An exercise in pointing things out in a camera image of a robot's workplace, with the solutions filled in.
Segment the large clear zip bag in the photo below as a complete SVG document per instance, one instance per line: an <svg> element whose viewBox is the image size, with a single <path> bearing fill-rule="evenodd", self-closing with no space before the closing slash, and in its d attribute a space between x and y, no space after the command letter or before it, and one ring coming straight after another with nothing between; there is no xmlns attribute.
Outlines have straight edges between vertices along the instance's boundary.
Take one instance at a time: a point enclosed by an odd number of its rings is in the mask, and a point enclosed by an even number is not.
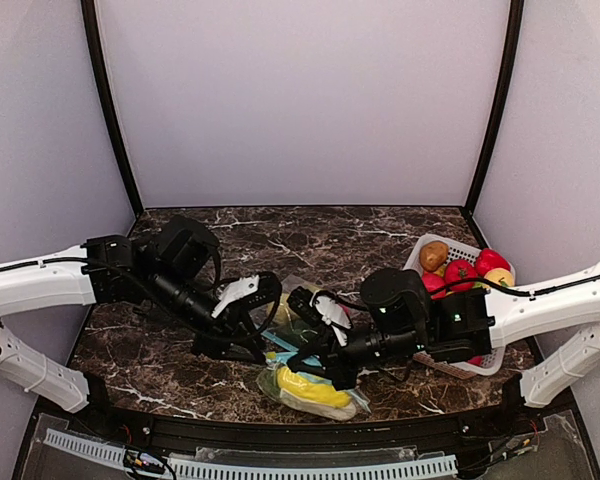
<svg viewBox="0 0 600 480"><path fill-rule="evenodd" d="M288 352L333 334L345 346L353 328L348 308L332 292L297 275L282 281L280 304L263 336Z"/></svg>

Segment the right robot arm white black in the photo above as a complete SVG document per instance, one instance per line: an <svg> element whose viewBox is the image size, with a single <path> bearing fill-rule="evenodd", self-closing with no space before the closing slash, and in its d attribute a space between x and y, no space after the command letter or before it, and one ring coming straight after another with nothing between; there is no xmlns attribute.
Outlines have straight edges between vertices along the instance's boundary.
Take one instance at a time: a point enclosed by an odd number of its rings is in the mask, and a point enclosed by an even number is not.
<svg viewBox="0 0 600 480"><path fill-rule="evenodd" d="M586 271L522 287L487 279L479 287L445 295L428 292L413 269L384 268L360 286L360 310L370 326L350 327L343 301L330 292L296 288L292 311L319 334L292 356L288 368L355 387L362 368L424 352L437 362L458 363L488 355L518 340L576 327L574 336L539 365L503 389L508 404L543 408L600 365L600 262Z"/></svg>

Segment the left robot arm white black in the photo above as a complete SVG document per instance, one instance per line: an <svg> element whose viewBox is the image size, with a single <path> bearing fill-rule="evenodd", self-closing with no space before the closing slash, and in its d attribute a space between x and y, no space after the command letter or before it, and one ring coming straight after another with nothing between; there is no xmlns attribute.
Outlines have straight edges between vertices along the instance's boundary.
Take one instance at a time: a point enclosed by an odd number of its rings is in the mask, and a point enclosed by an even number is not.
<svg viewBox="0 0 600 480"><path fill-rule="evenodd" d="M105 382L64 367L26 345L2 322L44 308L149 302L194 334L208 358L261 364L263 332L251 311L278 307L282 287L272 272L221 277L220 242L204 224L172 217L143 239L111 235L46 256L0 265L0 376L76 414L105 411Z"/></svg>

